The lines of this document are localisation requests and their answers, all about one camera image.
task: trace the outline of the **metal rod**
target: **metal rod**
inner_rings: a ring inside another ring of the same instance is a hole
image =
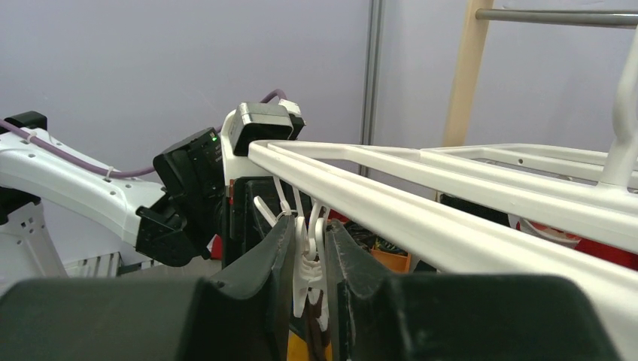
[[[477,20],[635,29],[638,11],[540,11],[478,9]]]
[[[375,102],[378,83],[378,59],[383,21],[383,0],[370,1],[368,27],[368,50],[366,53],[366,82],[363,98],[363,119],[361,120],[362,145],[371,145],[375,137]],[[359,174],[368,177],[369,169],[359,165]]]

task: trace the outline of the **cable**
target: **cable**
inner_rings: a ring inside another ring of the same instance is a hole
[[[279,99],[286,99],[286,93],[284,93],[283,90],[275,89],[271,91],[270,93],[268,93],[268,95],[264,99],[262,99],[261,102],[262,103],[270,102],[276,96],[279,97]],[[136,171],[113,171],[113,167],[109,167],[109,168],[98,167],[97,165],[91,164],[89,162],[85,162],[82,159],[77,158],[76,156],[72,154],[66,153],[64,150],[61,150],[58,147],[52,144],[49,144],[46,141],[43,141],[42,139],[38,138],[35,132],[26,132],[20,129],[19,127],[9,123],[5,119],[0,119],[0,126],[2,128],[5,128],[9,132],[12,132],[15,135],[21,137],[22,139],[25,139],[25,141],[28,141],[29,143],[33,143],[37,145],[38,147],[44,150],[47,150],[52,154],[55,154],[56,156],[64,159],[65,161],[73,165],[77,165],[78,167],[95,174],[104,175],[107,178],[121,179],[121,178],[140,177],[142,175],[150,174],[155,171],[155,168],[153,167],[138,169]]]

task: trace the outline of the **white wall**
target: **white wall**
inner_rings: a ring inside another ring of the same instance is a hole
[[[67,145],[130,170],[280,87],[302,107],[303,139],[357,143],[368,7],[367,0],[3,0],[0,114],[40,111]],[[128,262],[139,258],[105,228],[45,208],[63,260],[116,250]]]
[[[465,7],[465,0],[386,2],[376,145],[441,145]],[[638,2],[496,0],[494,7],[638,10]],[[632,37],[626,29],[491,22],[466,143],[607,151],[612,100]]]

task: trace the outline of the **horizontal metal rod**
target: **horizontal metal rod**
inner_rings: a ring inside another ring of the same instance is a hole
[[[638,11],[541,11],[478,9],[478,20],[635,29]]]

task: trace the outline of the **drying rack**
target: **drying rack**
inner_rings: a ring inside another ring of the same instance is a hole
[[[488,0],[468,3],[444,147],[416,150],[255,141],[250,145],[249,160],[231,159],[238,162],[240,167],[235,169],[241,171],[227,178],[278,177],[309,194],[319,205],[338,210],[442,272],[533,273],[569,278],[589,296],[621,355],[636,359],[638,273],[550,242],[539,242],[523,232],[322,162],[355,162],[638,253],[638,195],[628,189],[638,188],[638,33],[618,85],[613,111],[616,140],[609,153],[530,144],[462,147],[488,20],[636,27],[638,12],[503,11],[491,9],[492,4]],[[222,134],[228,131],[233,114],[226,118]],[[594,185],[475,159],[524,166]]]

